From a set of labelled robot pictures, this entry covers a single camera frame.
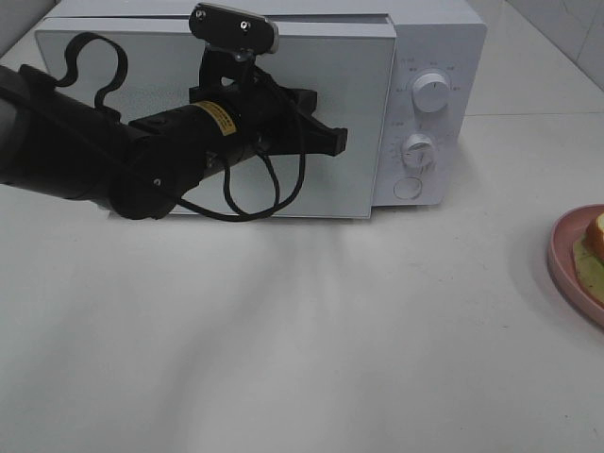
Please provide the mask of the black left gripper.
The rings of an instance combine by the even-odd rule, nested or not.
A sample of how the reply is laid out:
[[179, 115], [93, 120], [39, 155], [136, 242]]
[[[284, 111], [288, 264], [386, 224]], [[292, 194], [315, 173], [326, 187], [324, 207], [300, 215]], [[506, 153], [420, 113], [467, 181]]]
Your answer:
[[241, 9], [198, 3], [188, 24], [197, 39], [209, 44], [189, 101], [214, 119], [223, 136], [257, 145], [268, 156], [343, 153], [348, 130], [313, 116], [318, 92], [283, 87], [256, 65], [253, 54], [278, 49], [274, 22]]

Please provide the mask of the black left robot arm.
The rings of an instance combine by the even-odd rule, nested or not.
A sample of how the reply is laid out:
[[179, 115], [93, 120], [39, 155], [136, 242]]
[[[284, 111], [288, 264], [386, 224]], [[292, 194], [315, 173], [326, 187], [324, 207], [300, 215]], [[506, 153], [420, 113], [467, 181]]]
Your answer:
[[91, 201], [130, 220], [160, 219], [177, 207], [232, 223], [268, 218], [293, 203], [275, 192], [273, 204], [249, 213], [223, 197], [229, 213], [186, 199], [199, 183], [247, 159], [271, 165], [274, 156], [335, 157], [347, 132], [314, 118], [313, 90], [278, 85], [256, 63], [277, 50], [277, 25], [268, 18], [209, 3], [197, 4], [191, 33], [205, 43], [196, 86], [186, 105], [123, 123], [106, 96], [125, 82], [121, 46], [109, 83], [91, 105], [65, 94], [79, 77], [78, 58], [98, 40], [75, 35], [64, 51], [65, 75], [54, 78], [30, 65], [1, 71], [1, 181], [4, 185], [75, 201]]

